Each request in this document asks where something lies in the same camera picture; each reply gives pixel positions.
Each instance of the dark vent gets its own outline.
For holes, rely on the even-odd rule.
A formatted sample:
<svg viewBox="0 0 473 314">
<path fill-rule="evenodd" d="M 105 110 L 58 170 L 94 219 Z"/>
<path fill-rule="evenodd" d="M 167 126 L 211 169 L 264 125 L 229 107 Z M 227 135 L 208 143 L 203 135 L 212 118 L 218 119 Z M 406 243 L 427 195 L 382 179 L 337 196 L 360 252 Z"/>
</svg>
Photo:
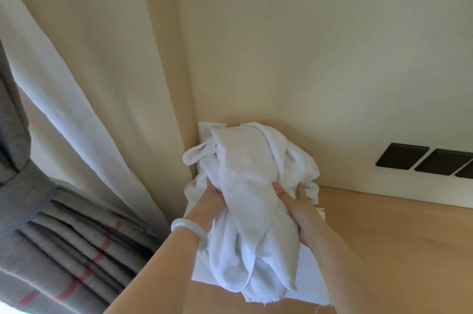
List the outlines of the dark vent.
<svg viewBox="0 0 473 314">
<path fill-rule="evenodd" d="M 436 149 L 415 170 L 449 176 L 473 158 L 473 153 Z"/>
<path fill-rule="evenodd" d="M 424 156 L 429 147 L 392 143 L 376 162 L 378 167 L 408 170 Z"/>
<path fill-rule="evenodd" d="M 473 180 L 473 161 L 458 171 L 455 176 L 463 178 L 471 178 Z"/>
</svg>

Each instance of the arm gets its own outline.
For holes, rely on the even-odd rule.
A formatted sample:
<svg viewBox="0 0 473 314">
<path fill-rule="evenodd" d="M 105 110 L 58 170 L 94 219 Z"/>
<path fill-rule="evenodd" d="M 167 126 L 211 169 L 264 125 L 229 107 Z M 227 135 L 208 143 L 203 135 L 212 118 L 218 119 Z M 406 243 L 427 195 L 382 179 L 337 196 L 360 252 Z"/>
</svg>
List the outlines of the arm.
<svg viewBox="0 0 473 314">
<path fill-rule="evenodd" d="M 207 189 L 186 216 L 206 233 L 226 204 L 207 179 Z M 104 314 L 180 314 L 194 270 L 199 238 L 187 228 L 177 227 L 135 279 Z"/>
<path fill-rule="evenodd" d="M 322 220 L 302 184 L 297 188 L 297 199 L 289 196 L 279 183 L 274 182 L 273 186 L 299 224 L 301 242 L 310 248 L 317 259 L 337 313 L 408 312 L 395 295 L 394 288 L 387 287 L 386 283 L 381 285 L 371 276 L 365 264 Z"/>
</svg>

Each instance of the gray curtain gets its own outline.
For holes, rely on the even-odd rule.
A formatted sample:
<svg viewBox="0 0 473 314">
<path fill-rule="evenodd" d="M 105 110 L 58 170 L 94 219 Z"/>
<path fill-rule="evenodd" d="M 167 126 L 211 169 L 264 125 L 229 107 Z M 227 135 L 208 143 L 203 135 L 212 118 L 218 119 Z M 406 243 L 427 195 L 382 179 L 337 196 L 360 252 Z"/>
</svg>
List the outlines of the gray curtain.
<svg viewBox="0 0 473 314">
<path fill-rule="evenodd" d="M 0 300 L 34 314 L 102 313 L 159 242 L 52 182 L 31 161 L 30 145 L 0 43 Z"/>
</svg>

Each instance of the red stripe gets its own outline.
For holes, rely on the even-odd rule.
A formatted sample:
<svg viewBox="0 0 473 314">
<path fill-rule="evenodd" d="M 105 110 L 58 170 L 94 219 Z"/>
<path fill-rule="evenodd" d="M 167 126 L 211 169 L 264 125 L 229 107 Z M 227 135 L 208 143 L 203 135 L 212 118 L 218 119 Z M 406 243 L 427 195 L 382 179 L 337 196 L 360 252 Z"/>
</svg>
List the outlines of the red stripe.
<svg viewBox="0 0 473 314">
<path fill-rule="evenodd" d="M 36 289 L 33 290 L 26 297 L 24 297 L 17 303 L 17 308 L 24 308 L 29 302 L 31 302 L 38 295 L 39 295 L 39 290 L 36 290 Z"/>
<path fill-rule="evenodd" d="M 113 228 L 114 231 L 118 232 L 121 228 L 121 220 L 116 217 L 116 220 L 117 220 L 117 223 L 115 224 L 115 227 Z M 101 251 L 105 251 L 108 247 L 110 247 L 110 245 L 112 244 L 112 240 L 110 239 L 110 235 L 111 233 L 110 232 L 107 232 L 106 234 L 106 239 L 103 241 L 103 243 L 98 247 L 98 249 L 100 249 Z M 85 281 L 88 277 L 91 276 L 92 274 L 92 270 L 90 269 L 92 264 L 94 263 L 98 263 L 102 260 L 103 258 L 103 254 L 101 251 L 98 251 L 98 253 L 96 254 L 96 256 L 93 258 L 93 259 L 89 259 L 85 264 L 84 264 L 84 273 L 79 277 L 79 278 L 74 278 L 73 280 L 71 280 L 71 282 L 69 283 L 68 287 L 66 288 L 65 291 L 63 291 L 62 293 L 60 293 L 54 300 L 56 302 L 60 302 L 64 299 L 67 299 L 73 292 L 74 290 L 76 289 L 77 285 L 79 284 L 79 282 L 83 282 Z M 17 303 L 17 307 L 18 308 L 24 308 L 29 302 L 31 302 L 34 298 L 36 298 L 38 295 L 39 295 L 39 291 L 38 290 L 33 290 L 32 292 L 30 292 L 26 297 L 24 297 L 23 299 L 21 299 L 18 303 Z"/>
</svg>

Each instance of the white sheer curtain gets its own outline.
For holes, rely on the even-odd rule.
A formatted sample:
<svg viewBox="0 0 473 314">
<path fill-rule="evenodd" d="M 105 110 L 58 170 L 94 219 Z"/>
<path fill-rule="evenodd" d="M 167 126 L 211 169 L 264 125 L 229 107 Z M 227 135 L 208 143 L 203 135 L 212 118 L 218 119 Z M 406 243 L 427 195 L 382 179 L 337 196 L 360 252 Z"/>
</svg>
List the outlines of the white sheer curtain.
<svg viewBox="0 0 473 314">
<path fill-rule="evenodd" d="M 164 239 L 169 224 L 127 167 L 66 63 L 21 0 L 0 0 L 0 38 L 15 81 L 100 179 Z"/>
</svg>

